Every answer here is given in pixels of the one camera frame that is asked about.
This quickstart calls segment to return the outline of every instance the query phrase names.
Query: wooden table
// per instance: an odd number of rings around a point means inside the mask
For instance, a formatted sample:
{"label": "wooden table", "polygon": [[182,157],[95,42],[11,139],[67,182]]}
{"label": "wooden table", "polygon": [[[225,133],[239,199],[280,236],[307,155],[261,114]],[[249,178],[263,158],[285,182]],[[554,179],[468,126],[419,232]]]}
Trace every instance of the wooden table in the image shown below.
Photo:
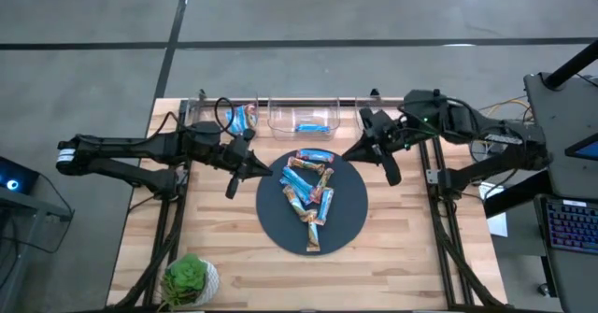
{"label": "wooden table", "polygon": [[[166,112],[178,111],[179,103],[179,99],[156,101],[149,134],[155,131]],[[340,127],[330,141],[278,141],[267,125],[265,108],[261,108],[258,137],[252,140],[251,146],[266,164],[293,149],[316,147],[343,153],[356,141],[360,131],[354,108],[341,107],[340,113]],[[170,121],[164,132],[174,128],[175,123]],[[222,140],[228,142],[229,137],[223,136]],[[470,164],[466,146],[446,142],[442,145],[448,167]],[[320,257],[294,255],[268,238],[255,209],[258,178],[241,183],[235,199],[229,200],[224,197],[224,190],[230,175],[193,163],[178,254],[197,253],[214,263],[221,277],[215,298],[201,308],[446,308],[419,152],[402,150],[395,153],[395,159],[401,167],[403,181],[394,187],[388,185],[381,167],[354,164],[367,187],[369,208],[365,225],[347,246]],[[148,169],[160,167],[146,160],[141,165]],[[149,195],[146,189],[138,189],[131,204]],[[483,206],[471,197],[464,197],[458,205],[465,258],[491,293],[505,302]],[[336,200],[334,206],[342,206],[342,200]],[[159,202],[150,201],[129,215],[108,304],[118,302],[148,265],[159,209]],[[457,302],[462,303],[454,264],[451,274],[458,293]]]}

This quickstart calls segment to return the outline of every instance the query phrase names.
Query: clear plastic container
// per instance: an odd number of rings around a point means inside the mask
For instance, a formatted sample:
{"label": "clear plastic container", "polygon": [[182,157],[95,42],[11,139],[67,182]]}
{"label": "clear plastic container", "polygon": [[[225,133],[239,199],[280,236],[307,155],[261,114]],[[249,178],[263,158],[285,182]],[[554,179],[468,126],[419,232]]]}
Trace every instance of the clear plastic container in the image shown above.
{"label": "clear plastic container", "polygon": [[363,133],[362,117],[359,114],[360,109],[364,107],[369,107],[372,109],[373,113],[376,113],[383,109],[384,112],[386,112],[391,117],[391,119],[397,119],[401,116],[401,111],[399,111],[397,107],[402,102],[402,98],[383,98],[380,96],[355,98],[355,123],[357,124],[357,128],[355,129],[355,136],[361,137]]}
{"label": "clear plastic container", "polygon": [[[297,126],[318,125],[325,131],[301,131]],[[338,98],[311,100],[268,99],[268,126],[277,140],[330,140],[340,125]]]}
{"label": "clear plastic container", "polygon": [[[256,132],[256,136],[258,133],[257,125],[259,121],[259,101],[257,94],[255,98],[229,98],[233,106],[235,107],[235,113],[238,112],[237,108],[241,106],[249,106],[253,105],[255,108],[255,113],[253,114],[255,118],[255,123],[252,128]],[[214,107],[218,102],[218,98],[207,98],[206,94],[201,91],[198,97],[190,98],[187,102],[187,110],[185,114],[185,125],[191,125],[194,122],[198,121],[216,121],[216,114]],[[229,122],[228,117],[230,116],[231,107],[226,101],[221,101],[218,105],[218,119],[220,120],[222,126],[226,126]],[[233,129],[233,127],[229,128],[229,131],[237,134],[241,133],[240,130],[242,129]]]}

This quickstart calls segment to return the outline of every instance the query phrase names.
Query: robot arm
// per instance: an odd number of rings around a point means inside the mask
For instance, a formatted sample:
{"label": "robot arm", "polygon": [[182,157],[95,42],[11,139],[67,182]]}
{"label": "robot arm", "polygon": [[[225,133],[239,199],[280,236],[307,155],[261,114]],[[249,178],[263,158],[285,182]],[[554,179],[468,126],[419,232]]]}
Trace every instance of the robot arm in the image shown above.
{"label": "robot arm", "polygon": [[147,186],[159,196],[178,195],[178,177],[174,169],[150,171],[113,158],[147,158],[159,164],[177,165],[188,159],[224,169],[233,174],[226,196],[233,198],[238,180],[271,176],[272,171],[257,159],[249,142],[252,130],[237,135],[229,144],[221,144],[221,128],[214,121],[200,121],[179,131],[156,134],[149,138],[100,138],[76,135],[58,144],[56,168],[65,175],[96,173],[122,179],[133,186]]}
{"label": "robot arm", "polygon": [[509,169],[539,170],[548,165],[544,135],[536,125],[490,119],[465,102],[448,98],[439,90],[413,90],[398,107],[403,116],[392,120],[384,111],[360,110],[363,134],[343,159],[382,164],[391,185],[401,181],[392,154],[414,144],[442,136],[453,144],[484,140],[506,144],[497,156],[461,170],[427,172],[428,180],[459,195],[471,181],[488,178]]}

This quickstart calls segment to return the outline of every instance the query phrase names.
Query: gray floor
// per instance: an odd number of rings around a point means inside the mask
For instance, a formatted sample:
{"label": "gray floor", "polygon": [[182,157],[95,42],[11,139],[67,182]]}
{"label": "gray floor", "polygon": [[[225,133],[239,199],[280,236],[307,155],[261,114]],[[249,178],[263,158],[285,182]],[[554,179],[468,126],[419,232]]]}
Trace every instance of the gray floor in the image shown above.
{"label": "gray floor", "polygon": [[[1,2],[0,43],[165,42],[178,4]],[[180,40],[596,36],[597,9],[598,0],[188,0]],[[165,96],[202,88],[236,97],[441,88],[483,107],[523,94],[525,74],[550,71],[582,48],[178,50]],[[0,51],[0,155],[47,174],[77,210],[61,250],[36,255],[20,311],[104,304],[131,189],[109,178],[59,175],[56,144],[75,133],[143,135],[163,57],[163,50]],[[56,201],[45,190],[38,195]],[[539,259],[495,243],[509,303],[558,310],[535,294],[544,281]]]}

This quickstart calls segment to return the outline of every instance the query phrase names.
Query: keyboard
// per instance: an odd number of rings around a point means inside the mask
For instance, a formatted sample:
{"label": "keyboard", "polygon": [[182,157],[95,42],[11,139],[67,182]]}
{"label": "keyboard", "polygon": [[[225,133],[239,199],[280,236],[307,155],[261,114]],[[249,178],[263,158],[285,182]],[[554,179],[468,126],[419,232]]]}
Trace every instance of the keyboard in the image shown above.
{"label": "keyboard", "polygon": [[598,208],[567,203],[546,202],[550,245],[555,249],[598,254]]}

